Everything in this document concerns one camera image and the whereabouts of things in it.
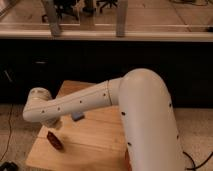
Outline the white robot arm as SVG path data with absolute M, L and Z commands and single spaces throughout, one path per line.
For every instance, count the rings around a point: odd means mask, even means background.
M 51 127 L 68 113 L 108 106 L 119 107 L 132 171 L 185 171 L 170 93 L 150 69 L 133 69 L 56 99 L 45 88 L 33 88 L 23 118 Z

